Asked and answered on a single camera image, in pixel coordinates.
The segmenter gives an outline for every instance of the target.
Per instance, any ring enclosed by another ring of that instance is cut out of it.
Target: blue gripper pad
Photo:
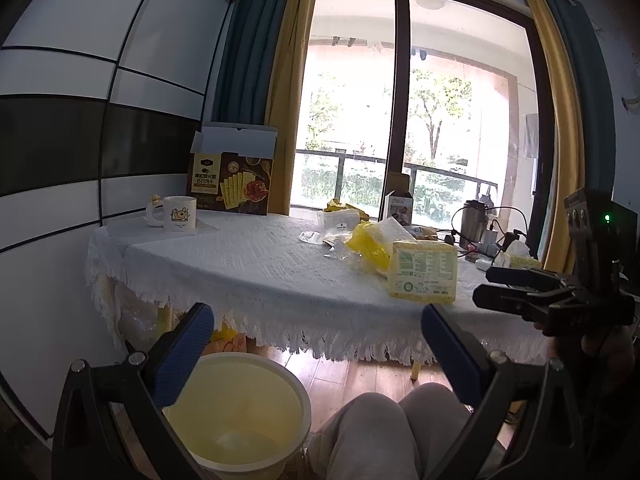
[[[211,307],[194,304],[178,326],[162,334],[148,353],[142,379],[158,408],[175,403],[213,333]]]
[[[468,332],[463,332],[439,305],[424,307],[421,325],[422,335],[458,400],[478,407],[495,373],[495,367],[480,342]]]

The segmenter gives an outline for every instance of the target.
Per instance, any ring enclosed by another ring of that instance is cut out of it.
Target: mug handle
[[[151,227],[162,227],[162,220],[154,216],[157,207],[162,205],[162,199],[158,195],[151,197],[151,202],[146,205],[145,219],[146,223]]]

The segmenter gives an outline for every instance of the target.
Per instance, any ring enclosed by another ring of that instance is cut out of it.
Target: metal screw
[[[130,365],[138,366],[145,362],[145,359],[146,356],[142,352],[133,352],[133,354],[129,356],[128,361]]]
[[[508,361],[507,356],[499,350],[491,350],[489,352],[489,359],[491,359],[491,361],[493,361],[497,365],[503,365]]]
[[[551,366],[556,372],[561,372],[562,370],[564,370],[564,364],[562,363],[562,361],[555,357],[549,359],[549,366]]]
[[[73,361],[71,363],[71,371],[72,372],[81,372],[82,370],[84,370],[84,361],[82,361],[82,359],[78,359],[77,361]]]

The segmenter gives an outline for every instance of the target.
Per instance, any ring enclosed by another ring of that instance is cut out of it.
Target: window frame
[[[385,181],[383,195],[387,190],[387,175],[390,171],[400,173],[404,163],[404,142],[409,108],[409,78],[411,59],[411,15],[410,0],[396,0],[395,22],[395,64],[393,104],[391,111],[391,126],[389,146],[386,154]],[[512,9],[493,0],[454,0],[462,4],[476,7],[486,12],[496,14],[523,27],[527,33],[529,49],[533,62],[538,96],[538,121],[540,125],[538,169],[533,192],[533,206],[529,219],[527,245],[532,253],[538,252],[542,229],[549,200],[555,150],[554,104],[551,94],[551,84],[546,65],[545,54],[538,30],[533,19],[526,14]]]

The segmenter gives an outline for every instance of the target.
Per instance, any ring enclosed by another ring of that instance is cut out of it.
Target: hand
[[[535,327],[542,330],[538,323]],[[610,394],[629,378],[636,364],[636,354],[628,326],[615,326],[611,329],[599,328],[585,334],[580,339],[580,349],[577,348],[578,338],[551,338],[547,346],[549,358],[556,357],[565,364],[575,359],[575,354],[606,360],[606,368],[602,377],[600,394]]]

